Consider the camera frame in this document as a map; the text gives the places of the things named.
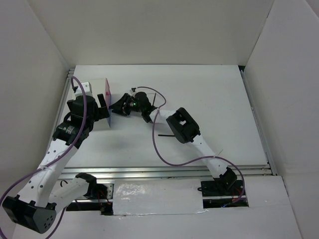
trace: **white table surface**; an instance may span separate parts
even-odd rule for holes
[[[212,65],[96,65],[76,66],[80,80],[107,78],[112,102],[137,86],[157,89],[167,99],[163,109],[184,107],[199,124],[208,145],[220,156],[237,165],[265,165],[265,154],[250,104],[237,66]],[[162,102],[156,97],[155,105]],[[152,124],[139,113],[129,117],[111,114],[111,128],[93,131],[67,167],[149,167],[166,166],[152,144]],[[167,124],[156,134],[171,131]],[[182,163],[196,153],[173,137],[157,137],[163,157]]]

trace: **cable tie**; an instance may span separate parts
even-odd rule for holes
[[[53,171],[52,168],[47,167],[47,166],[45,166],[45,165],[43,165],[43,164],[40,164],[39,167],[40,167],[41,170],[48,169],[48,170],[50,170],[50,171]]]

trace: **black plastic part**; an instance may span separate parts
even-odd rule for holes
[[[99,108],[99,114],[97,116],[97,119],[101,120],[110,117],[103,94],[98,94],[98,99],[101,107]]]
[[[150,114],[156,109],[150,104],[145,92],[137,92],[134,97],[125,93],[117,102],[110,106],[113,113],[121,116],[129,116],[131,111],[141,112],[146,123],[151,122]]]
[[[181,143],[193,142],[193,139],[200,135],[198,124],[184,108],[179,108],[166,121],[177,140]]]
[[[150,114],[156,109],[155,106],[152,106],[145,92],[137,92],[133,97],[134,102],[137,107],[135,111],[142,113],[142,118],[146,123],[151,122]]]
[[[242,180],[237,180],[229,190],[225,190],[221,182],[216,180],[201,181],[200,183],[201,187],[198,190],[202,192],[203,197],[239,196],[243,186]]]
[[[89,188],[84,197],[88,199],[98,199],[98,191],[102,191],[105,195],[108,193],[108,188],[104,184],[96,182],[96,177],[87,173],[79,173],[75,176],[76,178],[82,178],[89,183]]]
[[[75,93],[78,88],[79,88],[78,86],[73,87],[73,88],[72,88],[73,93]]]
[[[76,203],[71,203],[67,208],[67,212],[79,211]],[[101,215],[112,216],[113,215],[113,203],[81,203],[81,211],[101,211]]]
[[[100,108],[92,96],[86,96],[87,112],[85,126],[82,130],[80,138],[75,144],[77,149],[81,146],[83,140],[89,136],[89,132],[93,129],[94,122],[108,118],[110,116],[103,94],[99,94],[98,99],[101,105]],[[68,101],[67,105],[70,112],[64,117],[63,123],[58,125],[56,128],[55,132],[53,133],[53,140],[60,139],[65,141],[66,145],[70,145],[74,141],[81,128],[84,114],[83,96],[78,96],[75,100]]]
[[[229,190],[233,184],[236,182],[237,180],[237,175],[234,173],[234,171],[227,167],[226,168],[226,172],[223,175],[219,176],[219,179],[214,179],[217,181],[220,181],[223,184],[223,187],[226,190]]]
[[[118,101],[112,104],[109,108],[112,109],[113,113],[122,116],[129,116],[131,113],[131,102],[131,96],[128,93],[125,93]]]
[[[15,198],[6,197],[2,206],[10,219],[21,226],[43,234],[50,229],[56,218],[55,204],[48,204],[46,208],[37,207],[35,202],[30,203]]]
[[[243,71],[243,72],[244,72],[244,70],[245,70],[245,67],[246,67],[246,66],[238,66],[238,68],[239,68],[239,71]]]

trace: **pink object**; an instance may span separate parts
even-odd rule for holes
[[[109,107],[111,103],[111,91],[110,91],[110,85],[107,78],[105,78],[105,102],[107,107]]]

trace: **white backdrop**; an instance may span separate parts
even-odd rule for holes
[[[66,77],[57,49],[24,0],[0,1],[0,195],[37,168]],[[14,224],[0,208],[6,235]]]
[[[75,65],[246,65],[273,0],[28,0]]]
[[[278,0],[245,76],[305,239],[318,238],[319,18],[305,0]]]

